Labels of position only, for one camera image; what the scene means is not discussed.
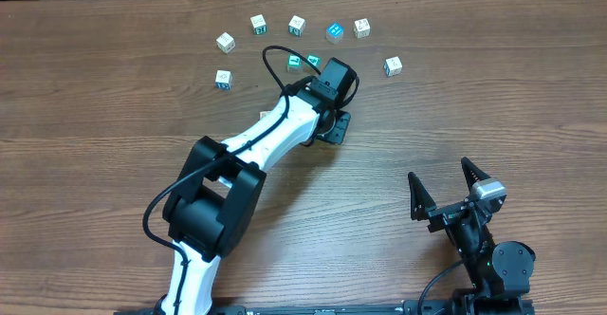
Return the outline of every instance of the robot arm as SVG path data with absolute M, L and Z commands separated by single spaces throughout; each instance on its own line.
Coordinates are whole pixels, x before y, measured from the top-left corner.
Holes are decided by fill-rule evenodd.
M 487 227 L 491 217 L 506 200 L 506 187 L 477 168 L 466 157 L 462 169 L 469 195 L 463 201 L 437 209 L 436 204 L 414 173 L 409 173 L 411 219 L 429 220 L 430 232 L 445 230 L 466 267 L 472 289 L 457 289 L 449 302 L 407 301 L 409 314 L 444 312 L 451 315 L 534 314 L 529 292 L 535 252 L 519 242 L 495 244 Z
M 290 98 L 290 110 L 287 118 L 268 136 L 255 143 L 249 150 L 237 155 L 237 157 L 245 163 L 255 163 L 261 171 L 267 172 L 290 149 L 297 144 L 308 141 L 314 134 L 319 114 L 312 109 L 312 105 L 298 97 L 281 97 L 276 107 L 247 131 L 222 142 L 227 145 L 228 152 L 242 147 L 248 140 L 257 137 L 275 123 L 285 110 L 285 98 Z M 219 180 L 226 186 L 232 187 L 232 183 L 226 178 L 220 176 Z M 210 262 L 206 262 L 202 255 L 188 244 L 175 241 L 174 244 L 180 246 L 190 259 L 180 297 L 179 314 L 207 314 L 211 309 L 212 283 L 221 258 L 215 256 Z M 162 301 L 162 310 L 165 314 L 175 313 L 175 296 L 182 269 L 181 256 L 175 252 L 171 286 L 167 297 Z
M 175 188 L 163 210 L 169 235 L 189 259 L 181 295 L 177 296 L 184 265 L 175 252 L 173 276 L 167 296 L 155 315 L 205 315 L 212 305 L 211 290 L 220 257 L 238 244 L 257 204 L 266 172 L 297 144 L 321 139 L 341 143 L 350 115 L 340 111 L 343 99 L 356 80 L 346 64 L 331 59 L 319 78 L 307 77 L 288 85 L 276 107 L 244 133 L 221 144 L 199 140 L 179 178 L 219 158 L 225 160 L 205 175 L 190 178 Z M 230 153 L 263 134 L 285 112 L 286 118 L 273 131 L 236 156 Z M 220 180 L 230 187 L 224 198 L 203 184 L 204 178 Z

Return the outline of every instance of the wood grain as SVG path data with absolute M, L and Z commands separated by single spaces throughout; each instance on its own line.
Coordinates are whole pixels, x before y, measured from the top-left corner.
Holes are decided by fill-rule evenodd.
M 395 303 L 456 259 L 409 219 L 406 175 L 441 204 L 466 194 L 462 156 L 502 180 L 497 241 L 538 254 L 539 314 L 607 312 L 607 0 L 111 0 L 0 5 L 0 313 L 151 306 L 173 254 L 140 218 L 193 143 L 273 107 L 261 61 L 279 44 L 360 75 L 345 143 L 296 148 L 272 170 L 220 302 Z M 253 36 L 263 13 L 269 34 Z M 302 38 L 287 33 L 293 14 Z M 350 27 L 367 17 L 369 38 Z M 346 28 L 336 46 L 332 22 Z M 215 38 L 227 31 L 236 49 Z M 398 55 L 401 75 L 385 78 Z M 284 81 L 286 56 L 270 62 Z M 213 86 L 217 69 L 234 86 Z M 155 213 L 153 230 L 167 226 Z M 432 291 L 466 287 L 458 270 Z

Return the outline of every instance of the white cube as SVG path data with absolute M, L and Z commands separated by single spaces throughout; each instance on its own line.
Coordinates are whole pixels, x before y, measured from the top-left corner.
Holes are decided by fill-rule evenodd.
M 288 61 L 286 62 L 286 71 L 290 73 L 297 73 L 302 71 L 302 59 L 297 55 L 289 55 Z
M 386 62 L 383 64 L 383 70 L 386 71 L 388 77 L 399 74 L 402 70 L 400 59 L 398 57 L 386 59 Z
M 307 55 L 307 61 L 309 61 L 311 64 L 313 64 L 316 68 L 321 69 L 321 57 L 316 55 L 316 54 L 308 54 Z M 311 74 L 316 73 L 316 70 L 314 70 L 314 68 L 312 68 L 311 65 L 308 65 L 306 63 L 302 63 L 303 65 L 303 70 L 306 72 L 309 72 Z
M 354 21 L 354 33 L 358 38 L 369 36 L 371 34 L 371 25 L 367 19 Z
M 326 29 L 326 39 L 336 45 L 343 38 L 343 27 L 334 23 Z
M 302 36 L 305 28 L 305 20 L 297 15 L 294 15 L 291 22 L 288 23 L 288 32 L 295 36 Z
M 218 70 L 215 76 L 215 85 L 221 89 L 231 89 L 231 72 Z
M 223 33 L 217 38 L 217 46 L 219 46 L 219 49 L 223 50 L 224 53 L 228 54 L 236 47 L 236 43 L 234 42 L 233 37 L 227 33 Z
M 267 32 L 266 20 L 264 15 L 257 15 L 250 18 L 250 22 L 253 24 L 253 32 L 255 35 L 264 34 Z

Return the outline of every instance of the cube with letter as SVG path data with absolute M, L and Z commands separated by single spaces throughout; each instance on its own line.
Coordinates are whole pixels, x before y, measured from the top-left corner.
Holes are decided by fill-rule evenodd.
M 302 36 L 304 32 L 305 20 L 297 15 L 294 15 L 291 22 L 288 23 L 288 32 L 295 36 Z
M 224 53 L 228 54 L 236 47 L 236 43 L 234 42 L 234 38 L 225 32 L 217 38 L 217 46 L 219 49 L 223 50 Z
M 231 89 L 231 72 L 217 70 L 217 75 L 215 76 L 215 85 L 223 90 Z
M 343 38 L 343 27 L 334 23 L 326 29 L 326 39 L 336 45 Z
M 383 70 L 388 77 L 400 74 L 400 71 L 402 70 L 400 59 L 398 59 L 398 57 L 386 59 L 386 62 L 383 64 Z
M 315 54 L 308 54 L 307 56 L 307 61 L 309 61 L 311 64 L 313 64 L 316 68 L 320 69 L 321 68 L 321 57 Z M 316 71 L 314 70 L 314 68 L 310 67 L 310 65 L 305 64 L 305 66 L 303 67 L 303 70 L 309 73 L 316 73 Z
M 255 35 L 265 34 L 267 32 L 266 20 L 264 15 L 257 15 L 250 18 L 250 22 L 253 24 L 253 32 Z
M 302 70 L 302 59 L 297 55 L 289 55 L 288 61 L 286 62 L 286 71 L 291 73 L 297 73 Z
M 354 21 L 354 33 L 358 38 L 363 38 L 371 34 L 371 25 L 367 19 Z

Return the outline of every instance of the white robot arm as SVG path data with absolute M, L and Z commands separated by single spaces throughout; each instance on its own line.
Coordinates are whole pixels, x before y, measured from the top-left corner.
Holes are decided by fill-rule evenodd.
M 283 47 L 274 49 L 294 53 Z M 196 143 L 177 182 L 159 195 L 170 193 L 162 217 L 169 222 L 173 243 L 150 234 L 144 215 L 146 234 L 175 249 L 169 292 L 146 314 L 209 312 L 212 283 L 221 257 L 233 250 L 247 229 L 266 172 L 297 144 L 311 143 L 314 139 L 341 144 L 350 115 L 340 109 L 356 94 L 355 89 L 345 99 L 354 81 L 358 88 L 356 72 L 332 58 L 319 77 L 306 77 L 284 87 L 276 107 L 247 131 L 222 143 L 208 137 Z M 205 178 L 230 187 L 228 195 L 223 197 L 205 186 Z
M 276 107 L 247 131 L 222 142 L 228 145 L 228 151 L 242 147 L 248 140 L 257 137 L 275 123 L 285 111 L 285 98 L 289 98 L 290 104 L 286 119 L 268 136 L 251 146 L 249 150 L 238 154 L 238 158 L 246 163 L 257 163 L 261 170 L 267 172 L 294 146 L 310 140 L 316 129 L 319 114 L 312 109 L 312 105 L 298 97 L 281 97 Z M 232 187 L 231 182 L 227 179 L 223 177 L 219 177 L 219 179 L 228 187 Z M 210 262 L 205 262 L 201 254 L 187 244 L 175 241 L 174 244 L 186 251 L 191 260 L 181 293 L 178 315 L 205 315 L 211 309 L 212 283 L 221 258 L 215 256 Z M 162 310 L 167 315 L 175 313 L 175 296 L 182 269 L 181 256 L 175 252 L 171 286 L 167 297 L 162 301 Z

